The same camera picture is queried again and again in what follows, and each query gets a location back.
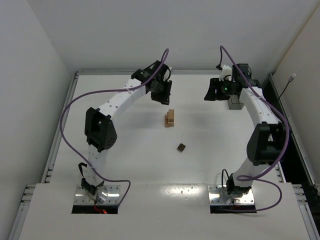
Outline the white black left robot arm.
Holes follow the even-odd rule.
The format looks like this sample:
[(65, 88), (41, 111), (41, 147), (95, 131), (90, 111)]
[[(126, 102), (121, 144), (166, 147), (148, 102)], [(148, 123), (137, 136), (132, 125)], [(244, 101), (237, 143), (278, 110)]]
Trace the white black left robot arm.
[(88, 143), (88, 163), (81, 171), (81, 186), (93, 197), (104, 185), (104, 180), (96, 174), (105, 168), (109, 149), (116, 143), (116, 121), (139, 98), (151, 93), (151, 99), (162, 105), (170, 103), (172, 87), (171, 68), (163, 64), (156, 75), (144, 86), (149, 77), (160, 66), (154, 62), (145, 69), (134, 72), (124, 85), (124, 91), (116, 93), (98, 108), (86, 111), (84, 134)]

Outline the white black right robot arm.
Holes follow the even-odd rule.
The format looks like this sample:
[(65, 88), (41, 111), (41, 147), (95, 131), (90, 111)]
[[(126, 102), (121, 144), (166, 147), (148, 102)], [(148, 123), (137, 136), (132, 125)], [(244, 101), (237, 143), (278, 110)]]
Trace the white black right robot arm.
[(228, 195), (246, 194), (253, 181), (276, 165), (288, 146), (290, 128), (272, 111), (258, 80), (253, 79), (248, 64), (218, 64), (219, 77), (211, 78), (206, 101), (228, 101), (237, 97), (246, 107), (254, 130), (246, 146), (246, 159), (226, 181)]

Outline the dark wood block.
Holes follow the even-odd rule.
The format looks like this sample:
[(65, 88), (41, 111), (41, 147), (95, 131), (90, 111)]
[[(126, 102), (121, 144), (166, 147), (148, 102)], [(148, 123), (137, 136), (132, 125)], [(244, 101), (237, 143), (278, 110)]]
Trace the dark wood block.
[(183, 152), (185, 150), (186, 146), (183, 143), (180, 143), (177, 147), (177, 150), (179, 152)]

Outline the smoky transparent plastic container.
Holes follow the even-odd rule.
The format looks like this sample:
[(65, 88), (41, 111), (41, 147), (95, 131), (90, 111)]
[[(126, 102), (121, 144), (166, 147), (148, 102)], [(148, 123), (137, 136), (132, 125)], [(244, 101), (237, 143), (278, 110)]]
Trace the smoky transparent plastic container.
[(240, 101), (237, 95), (232, 95), (227, 101), (229, 110), (242, 110), (244, 104)]

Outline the long light wood block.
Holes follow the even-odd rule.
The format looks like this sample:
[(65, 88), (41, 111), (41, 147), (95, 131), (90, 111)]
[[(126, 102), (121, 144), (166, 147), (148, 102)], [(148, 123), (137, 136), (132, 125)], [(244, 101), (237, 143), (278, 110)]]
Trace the long light wood block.
[(164, 119), (164, 126), (165, 126), (166, 128), (170, 128), (170, 127), (171, 127), (171, 124), (169, 123), (169, 119), (168, 119), (168, 118), (165, 118), (165, 119)]
[(169, 127), (174, 127), (174, 126), (175, 126), (175, 121), (174, 121), (174, 119), (169, 119), (169, 120), (168, 120), (168, 125), (169, 125)]

